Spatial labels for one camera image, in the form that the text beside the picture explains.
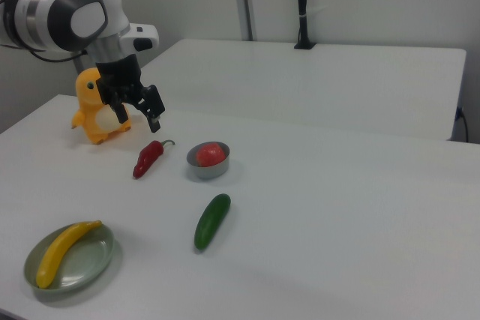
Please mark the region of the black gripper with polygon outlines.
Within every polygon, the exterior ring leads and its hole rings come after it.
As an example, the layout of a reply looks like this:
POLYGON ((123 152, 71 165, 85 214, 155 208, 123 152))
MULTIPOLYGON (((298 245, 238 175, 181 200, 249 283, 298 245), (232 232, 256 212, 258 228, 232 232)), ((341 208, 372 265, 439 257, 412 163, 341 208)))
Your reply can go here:
POLYGON ((161 128, 160 116, 165 112, 164 102, 155 85, 143 87, 137 56, 132 54, 119 61, 97 63, 100 79, 97 88, 104 104, 114 111, 118 122, 124 124, 129 116, 124 103, 139 105, 147 118, 150 131, 161 128))

